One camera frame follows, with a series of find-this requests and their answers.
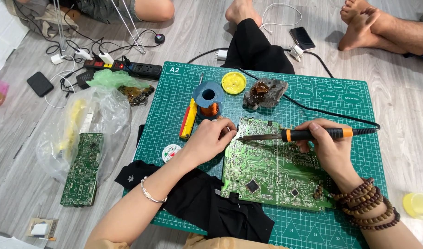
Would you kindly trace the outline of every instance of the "copper wire coil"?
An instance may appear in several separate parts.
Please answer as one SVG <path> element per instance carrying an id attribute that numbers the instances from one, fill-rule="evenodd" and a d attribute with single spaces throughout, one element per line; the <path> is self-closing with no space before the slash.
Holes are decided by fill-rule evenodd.
<path id="1" fill-rule="evenodd" d="M 201 113 L 204 116 L 215 116 L 216 114 L 218 114 L 218 111 L 219 111 L 219 106 L 217 103 L 211 104 L 208 108 L 201 107 Z"/>

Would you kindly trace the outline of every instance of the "green plastic bag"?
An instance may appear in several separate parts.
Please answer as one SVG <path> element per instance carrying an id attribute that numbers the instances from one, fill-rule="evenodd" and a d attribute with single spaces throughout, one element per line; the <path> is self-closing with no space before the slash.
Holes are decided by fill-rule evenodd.
<path id="1" fill-rule="evenodd" d="M 94 73 L 93 80 L 87 81 L 89 86 L 105 86 L 108 88 L 118 88 L 120 86 L 135 86 L 137 88 L 147 88 L 150 85 L 138 82 L 125 71 L 112 72 L 104 69 Z"/>

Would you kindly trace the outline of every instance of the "hand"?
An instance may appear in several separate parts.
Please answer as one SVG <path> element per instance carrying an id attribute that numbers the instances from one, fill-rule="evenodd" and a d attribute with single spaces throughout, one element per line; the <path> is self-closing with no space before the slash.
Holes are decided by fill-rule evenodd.
<path id="1" fill-rule="evenodd" d="M 228 118 L 217 122 L 205 119 L 182 148 L 182 154 L 197 167 L 222 152 L 236 132 L 236 126 Z"/>
<path id="2" fill-rule="evenodd" d="M 345 124 L 338 124 L 323 118 L 307 121 L 295 127 L 296 130 L 309 129 L 316 139 L 312 142 L 315 145 L 316 154 L 321 162 L 322 168 L 330 175 L 345 170 L 346 167 L 353 167 L 350 161 L 351 137 L 332 139 L 325 128 L 350 128 Z M 301 152 L 309 152 L 308 141 L 302 140 L 296 143 Z"/>

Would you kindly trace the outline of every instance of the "smartphone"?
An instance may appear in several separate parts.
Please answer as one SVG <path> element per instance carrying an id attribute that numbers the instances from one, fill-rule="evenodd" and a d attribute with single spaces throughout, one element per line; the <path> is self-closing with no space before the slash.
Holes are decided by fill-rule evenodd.
<path id="1" fill-rule="evenodd" d="M 303 51 L 307 51 L 316 47 L 304 27 L 292 28 L 290 30 L 290 34 L 292 35 L 296 44 L 302 48 Z"/>
<path id="2" fill-rule="evenodd" d="M 27 83 L 33 88 L 33 91 L 39 96 L 44 97 L 53 90 L 53 84 L 41 72 L 35 73 L 27 79 Z"/>

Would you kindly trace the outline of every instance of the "black power strip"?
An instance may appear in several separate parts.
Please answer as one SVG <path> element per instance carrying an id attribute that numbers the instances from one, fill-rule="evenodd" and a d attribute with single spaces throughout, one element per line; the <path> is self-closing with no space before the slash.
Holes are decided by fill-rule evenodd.
<path id="1" fill-rule="evenodd" d="M 129 65 L 126 65 L 125 62 L 120 60 L 115 60 L 113 64 L 106 64 L 101 59 L 93 59 L 91 61 L 86 60 L 84 62 L 84 67 L 87 70 L 103 70 L 110 69 L 111 71 L 126 71 L 132 77 L 141 77 L 148 79 L 159 79 L 160 73 L 162 71 L 162 66 L 144 64 L 137 62 L 129 62 Z"/>

